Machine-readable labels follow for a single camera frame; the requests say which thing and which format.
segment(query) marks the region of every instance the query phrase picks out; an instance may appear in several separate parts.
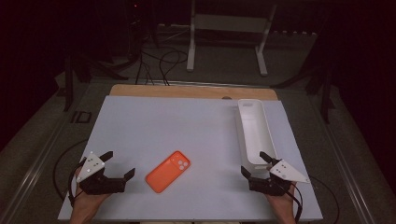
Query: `orange phone case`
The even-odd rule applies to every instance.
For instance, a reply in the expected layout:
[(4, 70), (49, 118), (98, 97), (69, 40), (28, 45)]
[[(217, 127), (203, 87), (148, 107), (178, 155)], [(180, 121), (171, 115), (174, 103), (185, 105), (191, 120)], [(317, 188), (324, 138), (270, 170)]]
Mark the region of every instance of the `orange phone case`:
[(161, 193), (190, 165), (186, 156), (175, 151), (146, 176), (146, 182), (155, 192)]

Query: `white plastic container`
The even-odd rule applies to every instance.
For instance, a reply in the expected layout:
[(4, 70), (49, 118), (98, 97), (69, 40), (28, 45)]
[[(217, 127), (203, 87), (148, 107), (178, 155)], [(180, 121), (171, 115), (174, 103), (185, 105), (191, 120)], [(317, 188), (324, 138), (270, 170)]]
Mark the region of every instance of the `white plastic container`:
[(262, 101), (239, 100), (235, 118), (242, 165), (252, 174), (267, 172), (270, 164), (260, 157), (260, 152), (277, 156)]

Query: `wooden edge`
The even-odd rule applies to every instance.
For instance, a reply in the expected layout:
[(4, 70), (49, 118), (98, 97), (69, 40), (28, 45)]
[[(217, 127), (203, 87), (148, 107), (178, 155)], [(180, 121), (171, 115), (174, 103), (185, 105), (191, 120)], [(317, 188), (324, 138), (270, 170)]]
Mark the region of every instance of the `wooden edge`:
[(278, 100), (275, 91), (271, 89), (201, 86), (146, 86), (117, 84), (113, 86), (109, 95), (206, 99), (231, 98)]

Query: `white metal frame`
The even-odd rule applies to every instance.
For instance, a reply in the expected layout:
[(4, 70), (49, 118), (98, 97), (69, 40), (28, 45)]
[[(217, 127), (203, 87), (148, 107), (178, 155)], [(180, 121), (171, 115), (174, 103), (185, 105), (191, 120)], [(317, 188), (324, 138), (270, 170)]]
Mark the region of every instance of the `white metal frame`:
[(256, 47), (257, 62), (260, 68), (260, 75), (267, 76), (267, 67), (265, 66), (262, 51), (265, 46), (268, 34), (271, 29), (272, 20), (276, 12), (276, 5), (272, 5), (268, 18), (249, 18), (249, 17), (232, 17), (218, 16), (195, 13), (195, 0), (191, 0), (191, 26), (190, 26), (190, 48), (187, 60), (187, 71), (194, 70), (195, 60), (195, 29), (209, 29), (222, 31), (239, 31), (262, 33), (262, 42)]

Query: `dark background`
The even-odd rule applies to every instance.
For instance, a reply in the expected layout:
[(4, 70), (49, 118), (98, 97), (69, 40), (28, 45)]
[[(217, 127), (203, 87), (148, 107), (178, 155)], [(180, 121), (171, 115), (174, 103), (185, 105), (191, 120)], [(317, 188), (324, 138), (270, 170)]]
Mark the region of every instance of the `dark background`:
[[(245, 2), (238, 7), (232, 4), (238, 2), (206, 0), (198, 4), (197, 10), (260, 16), (257, 7)], [(154, 23), (190, 22), (189, 1), (153, 4)], [(112, 54), (122, 53), (127, 45), (126, 20), (117, 13), (123, 10), (122, 6), (122, 1), (101, 1), (96, 5), (93, 0), (0, 2), (0, 148), (58, 90), (54, 77), (64, 70), (65, 49), (78, 49), (102, 61), (111, 61)], [(290, 34), (321, 32), (308, 64), (332, 60), (332, 83), (339, 87), (350, 114), (395, 191), (392, 164), (396, 156), (396, 6), (386, 1), (331, 6), (279, 6), (272, 30)], [(123, 41), (114, 47), (106, 41), (106, 32), (119, 32), (119, 40)]]

